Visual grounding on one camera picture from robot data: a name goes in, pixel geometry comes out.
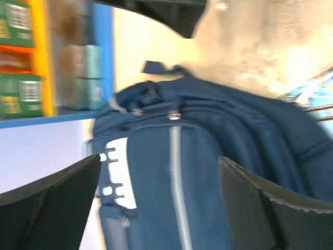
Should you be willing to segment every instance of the shelf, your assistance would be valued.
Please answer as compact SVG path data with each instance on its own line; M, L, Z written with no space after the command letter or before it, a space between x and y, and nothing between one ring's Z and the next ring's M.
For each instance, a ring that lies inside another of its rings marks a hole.
M96 111L93 110L75 111L65 108L59 108L58 111L59 115L53 117L28 117L28 118L17 118L17 119L0 118L0 129L65 122L65 121L94 119L96 115Z
M3 45L0 44L0 51L3 53L10 53L10 54L32 54L35 48L27 48L27 47L17 47L17 46L10 46L10 45Z

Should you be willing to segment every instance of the gray stripe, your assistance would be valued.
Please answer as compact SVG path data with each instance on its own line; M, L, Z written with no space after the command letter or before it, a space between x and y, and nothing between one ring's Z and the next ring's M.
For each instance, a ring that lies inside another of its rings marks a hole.
M170 128L171 192L182 250L192 250L182 180L181 130L182 127L180 126Z

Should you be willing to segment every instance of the white panel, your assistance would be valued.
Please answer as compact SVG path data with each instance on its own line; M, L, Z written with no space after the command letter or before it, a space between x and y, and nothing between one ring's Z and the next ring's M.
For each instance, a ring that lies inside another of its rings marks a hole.
M110 160L118 160L108 164L110 180L112 183L122 183L122 187L116 188L117 195L124 195L123 198L117 198L115 202L128 209L136 208L129 165L127 163L127 138L113 140L106 144L106 148L114 148L113 152L108 153Z

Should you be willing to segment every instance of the black object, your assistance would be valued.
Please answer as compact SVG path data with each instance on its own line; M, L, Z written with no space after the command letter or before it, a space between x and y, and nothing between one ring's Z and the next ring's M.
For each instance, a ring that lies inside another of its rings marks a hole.
M333 204L299 195L226 157L220 179L235 250L332 250Z
M99 173L94 155L0 194L0 249L79 249Z
M206 0L98 0L164 23L181 36L191 38L206 7Z

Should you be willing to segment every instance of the backpack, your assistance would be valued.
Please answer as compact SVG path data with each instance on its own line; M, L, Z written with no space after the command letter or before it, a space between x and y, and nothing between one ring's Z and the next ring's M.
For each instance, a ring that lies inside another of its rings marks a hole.
M96 196L107 249L234 249L220 156L333 202L333 143L304 111L180 66L147 62L144 72L184 77L130 86L97 115L88 145L102 161Z

